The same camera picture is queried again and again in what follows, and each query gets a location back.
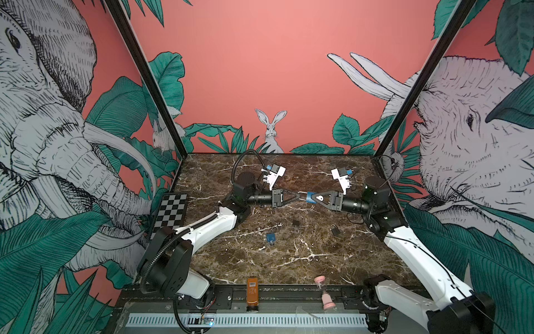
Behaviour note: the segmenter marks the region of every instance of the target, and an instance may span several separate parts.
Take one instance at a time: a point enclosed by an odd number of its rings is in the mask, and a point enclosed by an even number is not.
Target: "blue object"
[[[314,194],[314,192],[308,191],[308,193],[306,194],[306,202],[307,203],[312,203],[312,204],[317,203],[313,199],[311,199],[311,195],[313,195],[313,194]]]
[[[274,233],[267,233],[267,243],[269,245],[274,245],[274,242],[276,241],[276,236],[274,235]]]

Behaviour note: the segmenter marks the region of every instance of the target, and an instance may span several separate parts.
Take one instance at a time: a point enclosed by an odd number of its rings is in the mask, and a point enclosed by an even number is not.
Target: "white perforated rail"
[[[199,324],[200,313],[180,314],[182,323],[190,328],[207,327]],[[364,314],[357,313],[210,313],[205,319],[213,319],[213,327],[352,327],[367,328]],[[178,327],[172,313],[131,313],[126,327]]]

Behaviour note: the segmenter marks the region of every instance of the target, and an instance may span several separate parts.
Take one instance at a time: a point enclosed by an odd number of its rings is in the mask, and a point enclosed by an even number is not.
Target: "white bracket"
[[[332,172],[332,177],[334,178],[334,180],[339,181],[339,184],[341,185],[341,189],[343,189],[343,195],[346,195],[347,189],[350,188],[350,180],[349,180],[349,174],[347,170],[345,169],[343,170],[342,170],[342,174],[345,174],[345,175],[340,175],[339,169],[332,169],[331,172]]]
[[[286,172],[286,168],[278,165],[267,166],[267,169],[262,169],[262,172],[268,172],[263,177],[263,180],[269,184],[269,190],[272,190],[274,183],[278,179],[278,176],[283,176]]]

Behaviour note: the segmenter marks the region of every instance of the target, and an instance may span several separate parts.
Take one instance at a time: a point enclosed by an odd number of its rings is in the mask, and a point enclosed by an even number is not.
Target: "checkerboard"
[[[185,220],[186,210],[186,192],[170,192],[164,194],[150,239],[152,240],[156,232],[163,226],[169,226],[172,229],[182,226]]]

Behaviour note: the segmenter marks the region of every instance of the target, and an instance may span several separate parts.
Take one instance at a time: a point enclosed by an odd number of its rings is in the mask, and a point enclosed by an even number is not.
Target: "black cable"
[[[391,239],[397,239],[397,240],[402,240],[402,241],[406,241],[408,243],[411,243],[412,245],[414,245],[415,247],[419,248],[424,254],[428,255],[431,259],[433,259],[434,261],[436,261],[436,263],[443,268],[443,270],[447,273],[447,275],[449,276],[449,279],[451,280],[451,284],[456,286],[456,290],[458,290],[458,292],[461,293],[461,295],[464,297],[464,298],[467,298],[467,296],[458,288],[458,286],[454,283],[454,280],[452,279],[452,276],[451,274],[449,273],[449,271],[447,270],[447,268],[441,264],[441,262],[439,262],[436,258],[434,258],[432,255],[428,254],[427,251],[425,251],[424,249],[422,249],[421,247],[419,247],[418,244],[416,244],[415,242],[412,242],[410,240],[406,240],[406,239],[402,239],[402,238],[397,238],[397,237],[393,237],[393,236],[388,236],[386,235],[386,238],[391,238]]]
[[[351,213],[351,212],[347,212],[347,220],[348,220],[349,222],[353,223],[354,225],[363,225],[363,224],[365,224],[364,222],[356,223],[356,222],[351,221],[350,218],[349,218],[349,214],[353,214],[353,213]]]
[[[260,163],[262,164],[262,167],[263,169],[265,169],[265,164],[263,163],[263,160],[262,160],[262,157],[260,157],[260,155],[258,154],[258,152],[256,152],[255,150],[252,150],[252,149],[249,149],[249,150],[246,150],[245,152],[241,153],[239,155],[239,157],[237,158],[237,160],[235,161],[234,165],[232,166],[232,174],[230,176],[230,182],[233,184],[234,183],[234,179],[235,179],[235,170],[237,169],[237,165],[241,162],[241,160],[248,154],[248,153],[252,153],[254,154],[258,160],[260,161]]]
[[[184,332],[186,332],[187,334],[193,334],[193,333],[196,333],[197,331],[194,330],[194,331],[191,331],[189,328],[186,328],[184,326],[184,324],[182,323],[182,320],[180,320],[180,315],[178,314],[178,302],[177,302],[177,298],[178,298],[178,295],[175,294],[173,299],[172,299],[172,308],[173,308],[173,311],[174,311],[174,318],[176,318],[176,322],[178,323],[178,326],[180,327],[181,330],[183,330]],[[198,333],[205,333],[207,332],[208,330],[210,330],[211,327],[205,327],[205,328],[198,328]]]
[[[148,266],[145,267],[144,270],[142,270],[141,272],[141,282],[139,283],[139,290],[142,292],[142,293],[149,293],[149,292],[153,292],[153,291],[147,291],[146,290],[146,281],[148,279],[148,276],[150,274],[150,272],[152,271],[152,269],[154,268],[154,266],[156,265],[156,262],[160,259],[160,257],[165,253],[165,251],[173,246],[176,242],[178,242],[180,240],[181,237],[183,237],[184,235],[188,234],[189,232],[191,232],[191,229],[197,229],[201,226],[204,226],[206,225],[207,223],[209,223],[210,221],[213,221],[217,218],[217,214],[213,214],[211,215],[210,217],[207,217],[206,219],[204,219],[203,221],[193,225],[193,226],[188,226],[189,228],[185,229],[185,230],[182,230],[180,231],[179,233],[177,233],[176,235],[174,235],[171,240],[169,240],[165,245],[163,245],[163,247],[161,247],[161,249],[159,250],[159,252],[156,254],[156,256],[154,257],[154,259],[152,259],[152,261],[148,264]]]

